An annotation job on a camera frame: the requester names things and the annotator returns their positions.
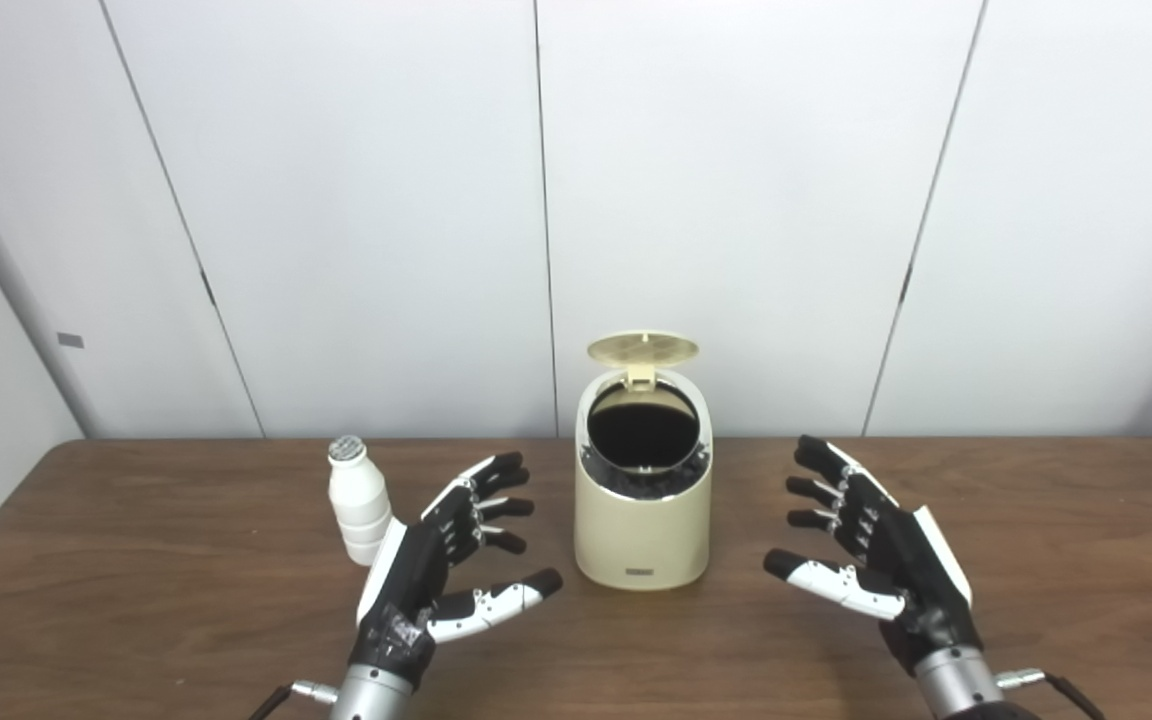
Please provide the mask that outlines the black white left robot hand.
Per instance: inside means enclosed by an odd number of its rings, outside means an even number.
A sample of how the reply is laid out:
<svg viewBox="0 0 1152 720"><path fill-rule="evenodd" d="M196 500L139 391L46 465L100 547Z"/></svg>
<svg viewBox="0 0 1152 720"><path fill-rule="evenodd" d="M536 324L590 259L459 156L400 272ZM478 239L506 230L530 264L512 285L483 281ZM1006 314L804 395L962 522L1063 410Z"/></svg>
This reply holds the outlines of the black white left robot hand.
<svg viewBox="0 0 1152 720"><path fill-rule="evenodd" d="M526 551L525 539L493 520L535 511L535 502L503 495L529 478L520 452L490 456L450 480L419 520L391 521L358 602L349 667L394 676L416 691L439 644L485 632L558 593L563 578L554 568L492 588L447 591L452 569L477 551Z"/></svg>

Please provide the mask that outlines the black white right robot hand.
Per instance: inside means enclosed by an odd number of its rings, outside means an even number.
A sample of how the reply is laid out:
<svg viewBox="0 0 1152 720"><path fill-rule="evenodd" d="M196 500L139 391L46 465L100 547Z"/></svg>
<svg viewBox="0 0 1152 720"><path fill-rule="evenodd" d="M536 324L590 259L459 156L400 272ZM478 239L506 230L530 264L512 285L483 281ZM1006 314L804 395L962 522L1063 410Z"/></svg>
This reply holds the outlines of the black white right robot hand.
<svg viewBox="0 0 1152 720"><path fill-rule="evenodd" d="M787 491L818 505L788 511L787 523L823 530L852 561L840 564L772 548L763 568L801 591L878 620L888 652L908 675L935 652L982 651L972 585L931 509L902 506L867 468L826 439L801 435L794 458L814 477L787 478Z"/></svg>

